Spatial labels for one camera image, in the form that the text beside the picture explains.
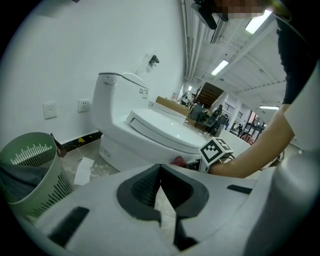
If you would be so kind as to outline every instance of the tile floor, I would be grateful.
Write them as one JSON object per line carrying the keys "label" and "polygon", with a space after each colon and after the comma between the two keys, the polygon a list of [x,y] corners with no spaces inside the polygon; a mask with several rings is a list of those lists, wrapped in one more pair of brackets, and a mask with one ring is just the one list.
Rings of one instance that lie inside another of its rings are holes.
{"label": "tile floor", "polygon": [[[66,154],[62,158],[62,166],[65,170],[66,176],[70,183],[74,184],[76,172],[79,163],[83,157],[94,160],[94,164],[91,168],[90,181],[99,179],[104,176],[117,174],[118,171],[109,165],[99,155],[100,140],[93,141],[89,144],[74,149]],[[163,189],[160,187],[156,198],[154,208],[161,212],[161,229],[165,236],[173,242],[176,226],[176,212],[167,199]]]}

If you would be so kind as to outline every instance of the gray cloth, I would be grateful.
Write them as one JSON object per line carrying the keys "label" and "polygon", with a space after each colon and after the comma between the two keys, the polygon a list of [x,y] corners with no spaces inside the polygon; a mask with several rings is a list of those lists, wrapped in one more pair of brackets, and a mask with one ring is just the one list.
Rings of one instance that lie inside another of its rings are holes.
{"label": "gray cloth", "polygon": [[18,200],[29,195],[42,181],[49,168],[0,162],[0,181]]}

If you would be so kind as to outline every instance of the fluorescent light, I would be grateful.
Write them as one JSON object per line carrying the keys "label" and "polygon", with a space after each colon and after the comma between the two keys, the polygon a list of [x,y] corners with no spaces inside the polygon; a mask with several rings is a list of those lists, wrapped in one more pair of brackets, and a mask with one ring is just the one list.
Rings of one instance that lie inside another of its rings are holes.
{"label": "fluorescent light", "polygon": [[211,74],[215,76],[216,74],[218,74],[228,64],[229,64],[229,62],[224,59],[223,61],[221,61],[219,66],[217,66],[215,68],[215,70]]}
{"label": "fluorescent light", "polygon": [[260,106],[260,109],[263,109],[263,110],[278,110],[279,107],[278,106]]}
{"label": "fluorescent light", "polygon": [[254,17],[250,21],[248,26],[246,26],[245,30],[251,34],[254,34],[257,31],[257,29],[262,25],[262,23],[265,22],[265,20],[269,17],[270,14],[271,14],[271,11],[265,10],[262,16]]}

